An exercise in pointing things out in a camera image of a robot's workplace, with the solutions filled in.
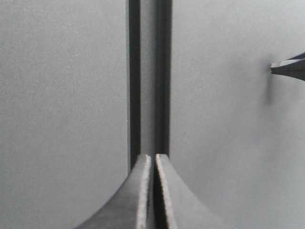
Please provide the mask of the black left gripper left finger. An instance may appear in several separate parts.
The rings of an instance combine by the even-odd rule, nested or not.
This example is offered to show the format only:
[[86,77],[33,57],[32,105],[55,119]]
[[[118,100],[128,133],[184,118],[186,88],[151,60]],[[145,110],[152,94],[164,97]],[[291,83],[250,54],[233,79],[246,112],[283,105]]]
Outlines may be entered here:
[[140,154],[120,188],[79,229],[145,229],[152,158]]

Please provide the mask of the fingertips of the black right gripper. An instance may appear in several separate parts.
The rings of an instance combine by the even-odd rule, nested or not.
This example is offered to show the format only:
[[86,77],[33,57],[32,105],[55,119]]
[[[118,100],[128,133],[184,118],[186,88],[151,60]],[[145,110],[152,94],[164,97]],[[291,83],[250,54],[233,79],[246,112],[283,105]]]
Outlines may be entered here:
[[281,62],[273,63],[271,65],[271,74],[288,76],[304,81],[305,53]]

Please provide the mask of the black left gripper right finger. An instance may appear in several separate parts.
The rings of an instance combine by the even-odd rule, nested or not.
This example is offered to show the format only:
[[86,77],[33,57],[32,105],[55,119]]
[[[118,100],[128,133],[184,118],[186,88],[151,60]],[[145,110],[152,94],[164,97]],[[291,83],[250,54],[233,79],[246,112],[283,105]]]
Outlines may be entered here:
[[167,155],[157,154],[156,165],[169,229],[227,228],[188,188]]

